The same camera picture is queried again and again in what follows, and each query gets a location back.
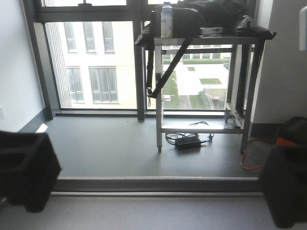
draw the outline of black bag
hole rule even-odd
[[[161,37],[161,12],[158,6],[150,14],[150,23],[145,26],[135,45],[145,47],[146,50],[154,49],[154,38]],[[187,38],[200,35],[204,19],[197,10],[191,8],[172,7],[173,38]]]
[[[258,37],[260,40],[272,40],[276,32],[269,31],[263,27],[255,26],[251,18],[247,15],[241,17],[233,29],[237,36]]]
[[[197,9],[206,27],[223,27],[226,30],[231,30],[248,11],[245,0],[183,0],[177,5]]]

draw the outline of gray floor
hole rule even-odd
[[[220,120],[204,119],[210,125]],[[191,124],[199,119],[165,119]],[[215,134],[200,149],[178,151],[164,139],[157,152],[155,119],[140,123],[124,117],[55,117],[47,123],[63,170],[60,176],[192,176],[257,177],[260,170],[240,167],[240,135]],[[248,144],[246,165],[263,164],[272,144]]]
[[[262,197],[52,196],[38,214],[6,205],[0,225],[1,230],[277,229]]]

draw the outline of stainless steel table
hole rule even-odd
[[[163,46],[179,46],[183,43],[183,38],[155,39],[155,77],[160,80],[163,74],[162,54],[175,54],[176,50],[163,50]],[[163,92],[158,94],[156,99],[156,135],[157,147],[161,152],[162,133],[219,133],[219,134],[241,134],[240,152],[246,148],[250,125],[252,102],[255,91],[256,78],[258,73],[259,59],[261,53],[260,41],[256,37],[236,37],[236,36],[209,36],[194,38],[191,45],[232,45],[232,58],[229,67],[229,80],[227,89],[226,109],[224,111],[225,126],[222,128],[195,126],[165,126],[163,125]],[[186,53],[217,52],[217,49],[189,49]],[[240,74],[234,76],[236,65],[240,65]],[[231,118],[236,126],[227,125]]]

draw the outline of orange cable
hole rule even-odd
[[[262,141],[262,142],[268,142],[268,143],[275,143],[275,142],[273,142],[273,141],[261,140],[261,139],[251,139],[251,140],[248,140],[248,142],[252,142],[252,141]],[[243,169],[246,169],[246,170],[255,170],[255,169],[261,169],[261,168],[264,167],[263,164],[262,164],[262,165],[259,165],[259,166],[256,166],[256,167],[246,167],[246,166],[244,166],[243,160],[244,160],[244,156],[245,156],[245,150],[246,150],[246,149],[243,149],[243,154],[242,154],[241,163],[240,163],[240,165],[241,165],[241,167],[242,167]]]

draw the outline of white device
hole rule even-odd
[[[307,51],[307,6],[299,13],[299,50]]]
[[[201,35],[216,35],[222,31],[222,27],[201,27]]]

